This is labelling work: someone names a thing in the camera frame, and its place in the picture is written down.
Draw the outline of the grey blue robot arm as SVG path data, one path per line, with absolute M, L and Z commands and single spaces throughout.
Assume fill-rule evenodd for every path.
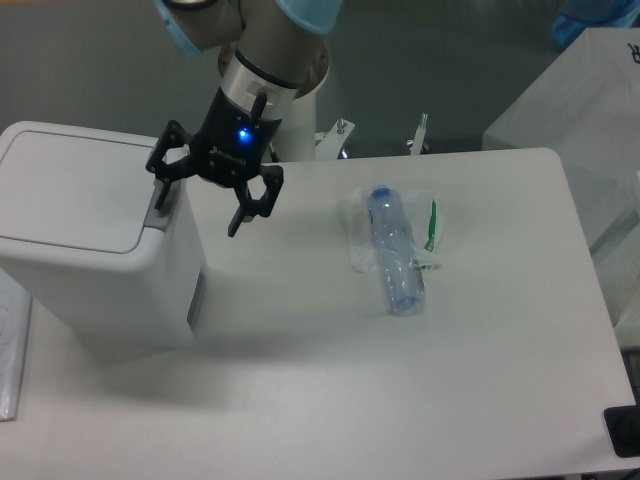
M 199 130 L 168 122 L 146 169 L 161 209 L 174 183 L 197 175 L 235 192 L 228 227 L 271 215 L 284 184 L 263 156 L 309 68 L 335 25 L 339 1 L 158 1 L 156 9 L 177 46 L 198 53 L 228 43 L 236 49 Z

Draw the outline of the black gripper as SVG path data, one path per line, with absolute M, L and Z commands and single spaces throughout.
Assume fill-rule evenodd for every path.
M 199 131 L 193 136 L 176 120 L 170 120 L 146 162 L 146 170 L 159 184 L 154 209 L 160 210 L 174 182 L 199 175 L 226 188 L 233 188 L 238 208 L 228 226 L 234 237 L 243 222 L 254 217 L 268 218 L 284 184 L 279 165 L 262 165 L 277 128 L 278 120 L 265 116 L 267 93 L 262 90 L 249 97 L 249 108 L 232 102 L 219 90 Z M 170 150 L 188 148 L 180 159 L 166 161 Z M 251 196 L 248 181 L 261 177 L 265 190 L 259 199 Z

